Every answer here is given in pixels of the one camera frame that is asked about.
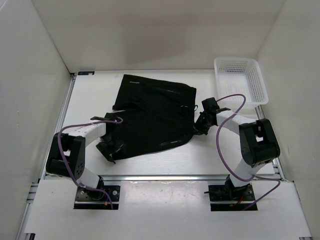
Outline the black shorts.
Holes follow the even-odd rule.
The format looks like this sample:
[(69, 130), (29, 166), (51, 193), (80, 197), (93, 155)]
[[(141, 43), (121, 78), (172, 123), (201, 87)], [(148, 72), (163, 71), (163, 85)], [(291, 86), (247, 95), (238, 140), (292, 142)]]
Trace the black shorts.
[(123, 147), (114, 160), (161, 152), (193, 137), (197, 89), (184, 83), (125, 74), (113, 105), (123, 122), (114, 133)]

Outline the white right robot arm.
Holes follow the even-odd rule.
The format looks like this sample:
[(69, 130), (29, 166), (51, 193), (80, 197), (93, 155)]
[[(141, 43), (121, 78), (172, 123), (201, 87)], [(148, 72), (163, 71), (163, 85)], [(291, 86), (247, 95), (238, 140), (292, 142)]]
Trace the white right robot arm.
[(242, 159), (229, 175), (230, 184), (224, 193), (230, 200), (238, 199), (256, 173), (280, 156), (280, 147), (271, 122), (266, 119), (255, 120), (234, 113), (228, 108), (203, 111), (194, 124), (197, 135), (207, 135), (210, 127), (217, 126), (217, 134), (222, 128), (237, 134), (240, 141)]

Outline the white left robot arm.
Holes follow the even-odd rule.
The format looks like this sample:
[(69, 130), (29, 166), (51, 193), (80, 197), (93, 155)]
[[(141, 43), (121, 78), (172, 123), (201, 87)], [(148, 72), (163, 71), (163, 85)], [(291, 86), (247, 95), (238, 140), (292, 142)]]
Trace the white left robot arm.
[(111, 113), (107, 118), (94, 116), (88, 123), (63, 127), (52, 139), (46, 172), (71, 178), (77, 187), (87, 189), (93, 200), (100, 200), (105, 194), (103, 178), (86, 168), (86, 148), (99, 139), (96, 148), (107, 161), (114, 163), (113, 154), (124, 144), (113, 131), (122, 122), (121, 117)]

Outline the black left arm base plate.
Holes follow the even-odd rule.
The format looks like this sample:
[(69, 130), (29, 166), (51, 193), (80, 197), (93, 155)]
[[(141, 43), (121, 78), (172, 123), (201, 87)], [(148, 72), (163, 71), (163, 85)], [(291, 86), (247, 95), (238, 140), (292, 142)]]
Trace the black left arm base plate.
[(105, 183), (104, 191), (109, 195), (112, 203), (103, 192), (89, 191), (83, 187), (78, 187), (73, 208), (76, 210), (118, 210), (121, 186)]

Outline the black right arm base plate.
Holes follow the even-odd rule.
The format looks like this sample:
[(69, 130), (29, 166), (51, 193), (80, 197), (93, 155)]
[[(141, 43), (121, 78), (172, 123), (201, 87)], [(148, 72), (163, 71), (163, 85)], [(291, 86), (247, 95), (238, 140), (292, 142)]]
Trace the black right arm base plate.
[(204, 192), (209, 196), (212, 212), (257, 211), (255, 193), (251, 183), (241, 187), (231, 187), (230, 184), (209, 185)]

